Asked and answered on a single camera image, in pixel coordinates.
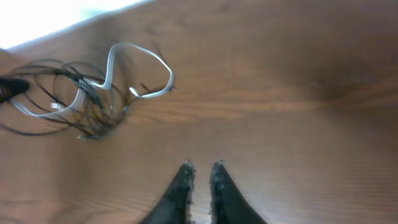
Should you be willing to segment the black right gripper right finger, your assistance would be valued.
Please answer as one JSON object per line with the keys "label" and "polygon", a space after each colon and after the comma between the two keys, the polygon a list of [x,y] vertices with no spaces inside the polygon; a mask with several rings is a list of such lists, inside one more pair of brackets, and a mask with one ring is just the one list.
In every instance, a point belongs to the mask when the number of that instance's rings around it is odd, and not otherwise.
{"label": "black right gripper right finger", "polygon": [[212,167],[210,189],[212,224],[267,224],[245,200],[223,161]]}

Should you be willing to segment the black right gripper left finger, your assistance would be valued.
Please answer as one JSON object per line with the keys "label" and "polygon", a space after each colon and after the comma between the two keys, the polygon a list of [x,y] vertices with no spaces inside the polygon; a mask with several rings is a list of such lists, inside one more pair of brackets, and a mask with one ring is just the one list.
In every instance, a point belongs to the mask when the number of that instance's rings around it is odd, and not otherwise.
{"label": "black right gripper left finger", "polygon": [[194,190],[195,167],[185,161],[155,207],[139,224],[189,224],[190,206]]}

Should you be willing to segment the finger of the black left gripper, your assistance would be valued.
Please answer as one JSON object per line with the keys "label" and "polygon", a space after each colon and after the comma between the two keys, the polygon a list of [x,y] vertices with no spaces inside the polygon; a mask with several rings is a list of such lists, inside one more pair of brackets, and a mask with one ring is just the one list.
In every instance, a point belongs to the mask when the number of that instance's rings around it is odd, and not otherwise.
{"label": "finger of the black left gripper", "polygon": [[30,85],[26,80],[18,79],[18,78],[4,78],[1,77],[1,103],[10,100],[11,98],[25,93]]}

